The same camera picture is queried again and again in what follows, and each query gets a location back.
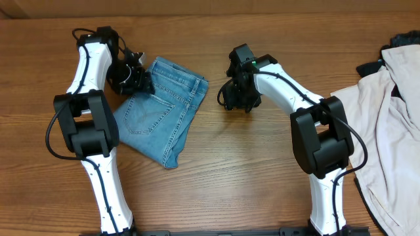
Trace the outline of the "light blue denim jeans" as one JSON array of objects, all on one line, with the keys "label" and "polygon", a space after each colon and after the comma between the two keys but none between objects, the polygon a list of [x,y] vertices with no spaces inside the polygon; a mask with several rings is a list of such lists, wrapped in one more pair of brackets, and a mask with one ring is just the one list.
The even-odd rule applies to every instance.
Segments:
[{"label": "light blue denim jeans", "polygon": [[177,168],[209,82],[162,57],[153,61],[148,72],[155,93],[134,93],[114,112],[119,140],[165,168]]}]

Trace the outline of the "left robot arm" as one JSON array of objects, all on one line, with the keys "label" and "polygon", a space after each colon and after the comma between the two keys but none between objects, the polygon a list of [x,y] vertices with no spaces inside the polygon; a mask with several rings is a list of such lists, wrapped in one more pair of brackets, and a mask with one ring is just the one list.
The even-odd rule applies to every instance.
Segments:
[{"label": "left robot arm", "polygon": [[79,62],[65,94],[54,97],[55,114],[45,135],[60,125],[71,159],[85,168],[100,213],[101,235],[137,235],[135,220],[125,200],[116,162],[119,131],[104,94],[109,84],[118,95],[154,93],[151,75],[143,68],[145,54],[132,52],[110,26],[82,29],[75,38]]}]

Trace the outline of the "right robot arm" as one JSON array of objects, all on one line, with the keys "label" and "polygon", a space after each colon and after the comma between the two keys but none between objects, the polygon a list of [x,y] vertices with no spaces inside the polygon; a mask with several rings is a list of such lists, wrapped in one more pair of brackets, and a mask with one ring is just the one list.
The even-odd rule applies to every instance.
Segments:
[{"label": "right robot arm", "polygon": [[229,54],[229,81],[217,101],[227,110],[250,112],[271,99],[290,118],[293,154],[308,174],[312,212],[300,235],[352,235],[343,216],[343,181],[354,152],[343,105],[335,96],[323,98],[291,78],[271,55],[255,57],[243,44]]}]

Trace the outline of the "pale pink garment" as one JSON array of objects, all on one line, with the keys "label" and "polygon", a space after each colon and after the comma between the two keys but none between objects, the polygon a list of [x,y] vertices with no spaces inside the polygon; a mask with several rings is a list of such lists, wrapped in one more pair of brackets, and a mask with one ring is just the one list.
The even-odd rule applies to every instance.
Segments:
[{"label": "pale pink garment", "polygon": [[356,85],[333,94],[367,147],[367,163],[356,171],[360,193],[387,235],[418,235],[419,101],[387,94],[360,103]]}]

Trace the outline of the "black garment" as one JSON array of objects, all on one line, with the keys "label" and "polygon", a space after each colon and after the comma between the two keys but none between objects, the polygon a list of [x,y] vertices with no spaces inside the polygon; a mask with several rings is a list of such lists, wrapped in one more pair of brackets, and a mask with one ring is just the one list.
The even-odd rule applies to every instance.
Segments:
[{"label": "black garment", "polygon": [[392,37],[380,48],[379,58],[356,67],[361,77],[354,91],[362,103],[367,98],[397,97],[419,101],[419,31]]}]

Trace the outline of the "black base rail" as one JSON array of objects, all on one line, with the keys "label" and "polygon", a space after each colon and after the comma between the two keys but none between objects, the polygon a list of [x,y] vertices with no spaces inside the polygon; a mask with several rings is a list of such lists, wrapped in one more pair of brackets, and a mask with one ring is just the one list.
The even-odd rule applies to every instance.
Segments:
[{"label": "black base rail", "polygon": [[[134,227],[129,231],[121,233],[86,233],[80,236],[315,236],[319,235],[315,229],[310,227],[281,227],[278,230],[242,230],[242,231],[137,231]],[[345,227],[340,235],[346,236],[370,236],[368,227]]]}]

